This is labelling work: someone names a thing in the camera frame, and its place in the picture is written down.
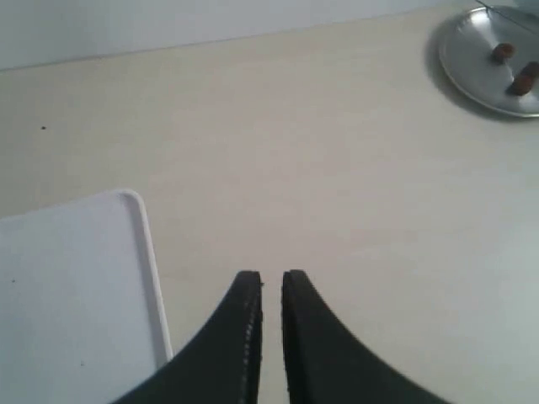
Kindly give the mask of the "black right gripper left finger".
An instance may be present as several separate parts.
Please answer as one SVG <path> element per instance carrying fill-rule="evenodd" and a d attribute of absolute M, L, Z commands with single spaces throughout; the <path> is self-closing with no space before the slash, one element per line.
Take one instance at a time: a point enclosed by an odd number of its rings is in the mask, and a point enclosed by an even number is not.
<path fill-rule="evenodd" d="M 262 282 L 240 271 L 191 341 L 118 403 L 256 403 L 262 348 Z"/>

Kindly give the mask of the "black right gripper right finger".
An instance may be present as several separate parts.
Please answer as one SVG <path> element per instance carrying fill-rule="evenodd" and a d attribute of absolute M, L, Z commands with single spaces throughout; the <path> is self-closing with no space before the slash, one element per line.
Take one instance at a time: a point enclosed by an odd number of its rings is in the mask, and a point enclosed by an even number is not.
<path fill-rule="evenodd" d="M 291 403 L 444 402 L 360 342 L 302 270 L 283 274 L 281 330 Z"/>

